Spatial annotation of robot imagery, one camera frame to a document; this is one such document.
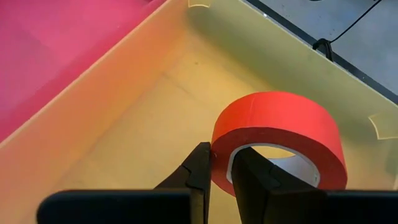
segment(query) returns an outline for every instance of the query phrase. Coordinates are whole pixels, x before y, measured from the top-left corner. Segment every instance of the red tape roll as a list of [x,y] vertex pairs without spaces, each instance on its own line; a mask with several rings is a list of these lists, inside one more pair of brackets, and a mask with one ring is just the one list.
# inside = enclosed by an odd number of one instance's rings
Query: red tape roll
[[230,179],[233,157],[238,150],[258,144],[279,146],[294,152],[295,158],[302,157],[314,166],[312,184],[320,189],[346,186],[337,125],[327,110],[311,100],[269,91],[232,102],[221,112],[213,131],[211,179],[214,183],[234,195]]

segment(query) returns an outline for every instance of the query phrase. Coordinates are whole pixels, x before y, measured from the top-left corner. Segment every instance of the pink bin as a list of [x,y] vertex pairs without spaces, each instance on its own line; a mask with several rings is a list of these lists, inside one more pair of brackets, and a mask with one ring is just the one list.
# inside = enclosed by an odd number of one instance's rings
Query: pink bin
[[164,0],[0,2],[0,142]]

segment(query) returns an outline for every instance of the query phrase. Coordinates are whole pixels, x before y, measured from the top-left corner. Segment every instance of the gray floor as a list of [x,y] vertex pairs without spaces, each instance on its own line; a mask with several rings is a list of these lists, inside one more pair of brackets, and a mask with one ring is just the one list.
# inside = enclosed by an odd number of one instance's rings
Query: gray floor
[[[261,1],[312,37],[329,40],[375,3],[373,0]],[[397,11],[398,1],[381,1],[332,47],[337,54],[398,95]]]

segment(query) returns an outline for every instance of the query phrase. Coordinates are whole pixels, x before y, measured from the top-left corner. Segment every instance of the black wire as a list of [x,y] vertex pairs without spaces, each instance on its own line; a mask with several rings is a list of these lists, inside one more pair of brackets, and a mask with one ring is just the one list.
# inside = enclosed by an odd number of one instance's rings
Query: black wire
[[312,45],[312,49],[316,50],[319,48],[319,46],[325,46],[326,48],[326,58],[333,61],[333,51],[331,49],[331,43],[333,43],[334,41],[338,40],[342,35],[344,35],[345,33],[347,33],[353,26],[355,26],[355,24],[357,22],[359,22],[364,16],[366,16],[366,14],[368,12],[370,12],[374,7],[376,7],[379,3],[381,2],[381,0],[378,0],[376,3],[374,3],[368,10],[366,10],[366,12],[364,12],[362,14],[362,16],[360,16],[358,19],[355,20],[355,22],[353,22],[346,30],[344,30],[339,36],[337,36],[336,38],[334,38],[333,40],[326,40],[324,38],[321,38],[319,40],[317,40],[313,45]]

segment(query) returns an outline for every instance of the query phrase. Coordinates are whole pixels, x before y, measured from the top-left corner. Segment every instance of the translucent plastic bin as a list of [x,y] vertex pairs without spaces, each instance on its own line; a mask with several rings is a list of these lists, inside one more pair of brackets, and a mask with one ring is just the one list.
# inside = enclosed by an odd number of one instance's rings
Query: translucent plastic bin
[[[393,189],[397,106],[238,0],[168,0],[0,145],[0,223],[61,189],[147,189],[255,91],[315,100],[340,127],[349,189]],[[239,223],[212,186],[210,223]]]
[[0,141],[164,0],[2,0]]

